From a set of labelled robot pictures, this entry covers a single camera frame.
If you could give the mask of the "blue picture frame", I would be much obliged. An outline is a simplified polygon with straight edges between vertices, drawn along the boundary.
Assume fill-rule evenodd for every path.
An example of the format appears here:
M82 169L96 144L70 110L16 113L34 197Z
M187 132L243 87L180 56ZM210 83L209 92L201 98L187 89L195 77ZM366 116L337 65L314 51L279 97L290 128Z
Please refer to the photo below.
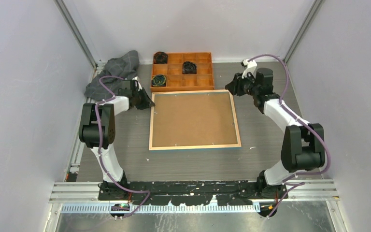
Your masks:
M224 89L152 94L149 150L241 147L233 96Z

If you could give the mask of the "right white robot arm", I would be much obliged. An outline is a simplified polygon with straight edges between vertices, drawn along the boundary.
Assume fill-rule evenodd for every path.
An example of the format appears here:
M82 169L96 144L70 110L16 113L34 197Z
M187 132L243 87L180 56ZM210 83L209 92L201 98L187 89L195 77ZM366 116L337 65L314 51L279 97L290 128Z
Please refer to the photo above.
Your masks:
M297 174L330 167L322 125L301 118L273 91L271 69L259 68L256 74L236 73L225 89L235 96L251 96L254 106L284 132L280 161L257 177L254 189L260 197L269 198Z

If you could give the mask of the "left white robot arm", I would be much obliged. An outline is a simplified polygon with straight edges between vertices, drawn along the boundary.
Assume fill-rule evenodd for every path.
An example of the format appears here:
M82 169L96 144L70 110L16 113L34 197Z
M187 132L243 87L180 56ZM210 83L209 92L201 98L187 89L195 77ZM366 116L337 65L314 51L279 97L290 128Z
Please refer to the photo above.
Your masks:
M99 78L99 84L111 97L97 103L85 103L82 108L78 137L96 156L102 171L101 188L110 192L117 200L123 200L128 193L146 194L145 190L131 190L125 182L125 172L117 160L114 148L115 117L131 108L144 110L154 107L154 102L140 84L138 77L124 79L118 77L121 87L114 93L104 81L109 76Z

